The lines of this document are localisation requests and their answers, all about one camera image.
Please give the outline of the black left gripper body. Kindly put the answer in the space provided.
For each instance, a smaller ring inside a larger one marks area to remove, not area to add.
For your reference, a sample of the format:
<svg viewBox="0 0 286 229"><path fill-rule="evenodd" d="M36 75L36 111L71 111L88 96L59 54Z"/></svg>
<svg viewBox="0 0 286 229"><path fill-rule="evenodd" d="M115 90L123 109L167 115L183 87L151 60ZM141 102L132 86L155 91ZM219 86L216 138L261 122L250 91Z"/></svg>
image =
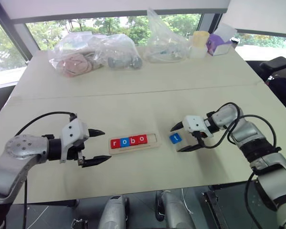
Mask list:
<svg viewBox="0 0 286 229"><path fill-rule="evenodd" d="M81 143L78 146L70 147L67 152L67 160L77 161L79 166L83 166L85 159L82 154L82 150L84 149L85 149L84 143Z"/></svg>

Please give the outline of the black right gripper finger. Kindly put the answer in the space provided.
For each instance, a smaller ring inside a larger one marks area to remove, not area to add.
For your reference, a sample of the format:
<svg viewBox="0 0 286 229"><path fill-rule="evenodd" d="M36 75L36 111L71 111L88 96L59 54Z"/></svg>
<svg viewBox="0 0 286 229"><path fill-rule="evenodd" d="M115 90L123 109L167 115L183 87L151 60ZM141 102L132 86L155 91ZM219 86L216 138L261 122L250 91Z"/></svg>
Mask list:
<svg viewBox="0 0 286 229"><path fill-rule="evenodd" d="M196 144L194 146L184 146L181 149L178 149L177 152L192 152L192 151L198 150L200 148L204 148L204 146L202 146L200 144Z"/></svg>
<svg viewBox="0 0 286 229"><path fill-rule="evenodd" d="M170 131L177 131L179 129L182 129L184 127L182 121L178 122L176 125L174 125Z"/></svg>

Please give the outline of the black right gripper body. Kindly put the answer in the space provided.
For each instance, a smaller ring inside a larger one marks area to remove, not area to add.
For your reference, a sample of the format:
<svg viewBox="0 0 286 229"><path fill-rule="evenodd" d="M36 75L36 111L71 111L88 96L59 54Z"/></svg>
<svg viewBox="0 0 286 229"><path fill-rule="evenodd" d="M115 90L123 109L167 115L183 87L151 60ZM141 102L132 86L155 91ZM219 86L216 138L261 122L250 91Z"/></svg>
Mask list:
<svg viewBox="0 0 286 229"><path fill-rule="evenodd" d="M193 131L192 136L197 139L198 143L204 143L203 139L206 138L206 134L200 131Z"/></svg>

